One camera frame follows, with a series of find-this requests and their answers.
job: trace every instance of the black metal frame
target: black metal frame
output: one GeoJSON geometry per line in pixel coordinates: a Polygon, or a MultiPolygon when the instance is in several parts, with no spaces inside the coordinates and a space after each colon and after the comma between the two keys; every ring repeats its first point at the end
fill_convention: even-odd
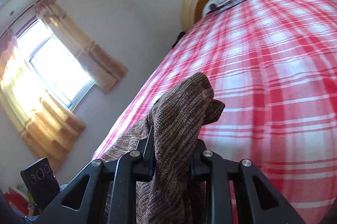
{"type": "MultiPolygon", "coordinates": [[[[113,181],[108,224],[136,223],[136,181],[149,182],[155,169],[153,130],[118,160],[91,161],[46,207],[34,224],[97,224],[113,181]]],[[[240,224],[305,224],[295,209],[248,159],[233,162],[206,149],[202,140],[190,159],[190,177],[207,184],[207,224],[232,223],[229,180],[240,224]]]]}

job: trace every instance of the beige curtain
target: beige curtain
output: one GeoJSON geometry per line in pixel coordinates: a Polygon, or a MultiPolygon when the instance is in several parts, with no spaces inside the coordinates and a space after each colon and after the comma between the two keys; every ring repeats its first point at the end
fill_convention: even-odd
{"type": "Polygon", "coordinates": [[[37,18],[68,48],[104,92],[110,91],[124,77],[127,69],[92,41],[56,0],[41,0],[34,6],[37,18]]]}
{"type": "Polygon", "coordinates": [[[48,93],[11,30],[0,39],[0,87],[1,104],[22,139],[57,171],[85,124],[48,93]]]}

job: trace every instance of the bolt head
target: bolt head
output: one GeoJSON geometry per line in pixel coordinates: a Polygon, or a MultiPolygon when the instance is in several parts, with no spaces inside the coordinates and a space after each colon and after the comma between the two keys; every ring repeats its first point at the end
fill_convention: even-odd
{"type": "Polygon", "coordinates": [[[94,167],[98,167],[99,165],[102,164],[102,161],[99,159],[92,160],[91,165],[94,167]]]}
{"type": "Polygon", "coordinates": [[[250,161],[249,159],[244,159],[242,160],[242,165],[245,167],[250,167],[252,165],[252,161],[250,161]]]}
{"type": "Polygon", "coordinates": [[[138,157],[140,155],[140,151],[138,150],[133,150],[130,152],[130,155],[134,158],[138,157]]]}
{"type": "Polygon", "coordinates": [[[210,150],[205,150],[205,151],[203,151],[203,155],[207,158],[210,158],[210,157],[213,156],[213,152],[210,151],[210,150]]]}

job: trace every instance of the red object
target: red object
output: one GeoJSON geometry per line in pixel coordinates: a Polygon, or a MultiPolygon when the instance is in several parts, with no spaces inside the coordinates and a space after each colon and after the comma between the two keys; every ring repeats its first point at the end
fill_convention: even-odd
{"type": "Polygon", "coordinates": [[[199,21],[95,152],[99,158],[168,89],[206,74],[226,108],[199,138],[251,159],[307,224],[337,196],[337,0],[247,0],[199,21]]]}
{"type": "Polygon", "coordinates": [[[28,202],[20,194],[4,193],[5,199],[23,215],[28,215],[28,202]]]}

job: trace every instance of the window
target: window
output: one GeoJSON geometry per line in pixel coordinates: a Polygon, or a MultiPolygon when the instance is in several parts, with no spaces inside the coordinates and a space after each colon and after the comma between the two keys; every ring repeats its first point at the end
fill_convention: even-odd
{"type": "Polygon", "coordinates": [[[49,91],[73,110],[94,85],[75,57],[53,38],[40,20],[35,21],[17,40],[19,50],[30,62],[49,91]]]}

